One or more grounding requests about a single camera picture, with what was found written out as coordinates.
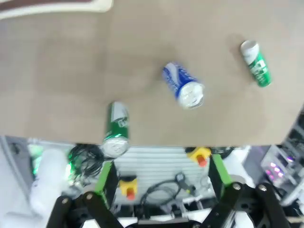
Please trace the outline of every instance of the black cable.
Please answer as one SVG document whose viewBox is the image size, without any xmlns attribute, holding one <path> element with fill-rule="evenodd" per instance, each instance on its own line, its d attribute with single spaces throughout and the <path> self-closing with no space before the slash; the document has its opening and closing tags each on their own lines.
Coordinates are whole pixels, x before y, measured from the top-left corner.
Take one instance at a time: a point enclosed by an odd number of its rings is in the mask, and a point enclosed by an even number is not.
<svg viewBox="0 0 304 228">
<path fill-rule="evenodd" d="M 163 184 L 168 184 L 168 183 L 174 183 L 177 185 L 178 189 L 176 191 L 174 191 L 172 188 L 169 188 L 167 186 L 161 186 Z M 148 196 L 156 191 L 165 191 L 166 193 L 168 193 L 170 195 L 170 197 L 168 199 L 166 199 L 165 201 L 161 202 L 161 203 L 151 203 L 151 202 L 147 202 L 147 198 Z M 147 191 L 144 193 L 144 195 L 141 198 L 140 204 L 141 205 L 145 205 L 145 204 L 151 204 L 151 205 L 157 205 L 157 206 L 161 206 L 161 205 L 165 205 L 167 203 L 169 203 L 171 200 L 174 200 L 177 195 L 179 194 L 179 192 L 181 191 L 181 187 L 179 186 L 179 184 L 175 181 L 175 180 L 164 180 L 161 181 L 157 184 L 154 184 L 152 186 L 150 186 Z"/>
<path fill-rule="evenodd" d="M 93 144 L 77 144 L 69 153 L 69 160 L 76 176 L 96 177 L 105 161 L 101 149 Z"/>
</svg>

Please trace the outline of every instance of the tan table surface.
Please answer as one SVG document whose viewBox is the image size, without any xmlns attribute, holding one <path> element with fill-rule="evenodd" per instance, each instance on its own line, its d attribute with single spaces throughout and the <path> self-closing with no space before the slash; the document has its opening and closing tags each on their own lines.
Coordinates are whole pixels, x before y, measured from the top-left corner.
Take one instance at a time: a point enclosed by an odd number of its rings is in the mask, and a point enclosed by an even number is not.
<svg viewBox="0 0 304 228">
<path fill-rule="evenodd" d="M 132 145 L 280 143 L 304 101 L 300 0 L 115 0 L 107 13 L 0 21 L 0 134 L 101 143 L 110 101 L 125 102 Z M 259 42 L 273 83 L 239 53 Z M 206 87 L 183 110 L 162 67 L 181 62 Z"/>
</svg>

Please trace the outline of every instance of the green can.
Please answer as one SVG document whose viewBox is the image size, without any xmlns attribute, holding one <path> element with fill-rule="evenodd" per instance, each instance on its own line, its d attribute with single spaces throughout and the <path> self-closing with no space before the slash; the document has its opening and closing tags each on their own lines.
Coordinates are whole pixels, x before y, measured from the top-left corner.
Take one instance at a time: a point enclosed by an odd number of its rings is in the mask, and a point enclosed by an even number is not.
<svg viewBox="0 0 304 228">
<path fill-rule="evenodd" d="M 247 40 L 241 44 L 241 52 L 257 84 L 260 87 L 269 85 L 271 83 L 271 76 L 264 57 L 260 52 L 259 44 L 253 40 Z"/>
<path fill-rule="evenodd" d="M 103 153 L 110 158 L 117 158 L 129 149 L 129 115 L 121 102 L 112 102 L 108 108 L 106 134 Z"/>
</svg>

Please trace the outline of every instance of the can lid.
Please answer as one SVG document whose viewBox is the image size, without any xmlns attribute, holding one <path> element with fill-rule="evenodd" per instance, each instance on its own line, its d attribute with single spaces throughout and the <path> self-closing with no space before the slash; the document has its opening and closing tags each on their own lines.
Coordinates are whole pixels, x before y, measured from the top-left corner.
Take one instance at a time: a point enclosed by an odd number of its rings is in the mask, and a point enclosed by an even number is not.
<svg viewBox="0 0 304 228">
<path fill-rule="evenodd" d="M 189 82 L 184 85 L 179 94 L 178 101 L 185 109 L 195 108 L 203 102 L 204 86 L 198 82 Z"/>
<path fill-rule="evenodd" d="M 127 198 L 128 200 L 134 200 L 135 199 L 135 192 L 133 188 L 127 189 Z"/>
<path fill-rule="evenodd" d="M 251 54 L 252 52 L 258 52 L 259 45 L 254 40 L 246 40 L 241 44 L 241 52 L 243 55 Z"/>
<path fill-rule="evenodd" d="M 129 148 L 129 141 L 124 137 L 109 138 L 103 143 L 103 153 L 105 156 L 117 158 L 123 155 Z"/>
<path fill-rule="evenodd" d="M 207 165 L 207 160 L 202 155 L 198 155 L 196 160 L 198 161 L 200 167 L 205 167 Z"/>
</svg>

